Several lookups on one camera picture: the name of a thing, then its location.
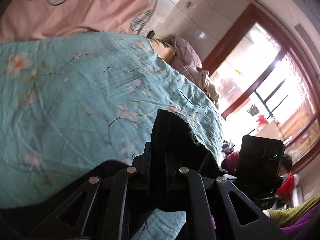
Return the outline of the red-brown wooden window frame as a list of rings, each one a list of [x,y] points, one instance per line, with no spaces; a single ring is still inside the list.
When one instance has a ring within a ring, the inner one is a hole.
[[[319,155],[319,85],[287,33],[250,4],[203,62],[219,99],[226,137],[281,140],[300,172]]]

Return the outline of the black fleece pants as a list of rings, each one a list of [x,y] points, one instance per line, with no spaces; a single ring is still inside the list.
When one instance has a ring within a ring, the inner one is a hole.
[[[105,161],[41,204],[1,210],[1,239],[130,239],[155,210],[185,212],[187,239],[214,239],[203,178],[218,175],[190,126],[160,110],[132,165]]]

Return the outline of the teal floral bed sheet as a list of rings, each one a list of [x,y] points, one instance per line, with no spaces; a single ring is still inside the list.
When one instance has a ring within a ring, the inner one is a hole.
[[[217,171],[222,119],[208,96],[141,36],[93,32],[1,45],[1,228],[22,237],[93,176],[103,226],[108,185],[151,139]]]

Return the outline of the pink quilt with plaid hearts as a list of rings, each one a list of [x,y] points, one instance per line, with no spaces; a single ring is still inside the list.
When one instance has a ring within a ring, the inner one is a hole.
[[[12,0],[1,16],[1,42],[88,31],[137,35],[157,0]]]

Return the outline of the pink checked pillow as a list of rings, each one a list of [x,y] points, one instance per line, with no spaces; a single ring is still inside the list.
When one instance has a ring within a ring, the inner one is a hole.
[[[170,43],[157,39],[150,40],[154,51],[169,65],[197,85],[210,100],[217,104],[219,95],[209,77],[209,72],[202,69],[202,62],[189,42],[175,36]]]

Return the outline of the purple cloth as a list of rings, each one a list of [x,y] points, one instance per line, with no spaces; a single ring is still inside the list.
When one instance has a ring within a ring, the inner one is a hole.
[[[288,239],[307,239],[314,230],[319,229],[319,204],[304,214],[293,225],[281,228]]]

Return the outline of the seated person in red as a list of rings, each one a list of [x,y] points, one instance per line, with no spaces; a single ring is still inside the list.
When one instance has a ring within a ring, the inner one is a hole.
[[[239,151],[232,152],[225,156],[221,163],[221,167],[229,173],[233,173],[238,163]],[[278,199],[280,202],[287,203],[291,199],[296,180],[298,179],[298,175],[292,173],[292,158],[289,154],[284,154],[282,156],[279,174],[283,177],[283,183],[277,190]]]

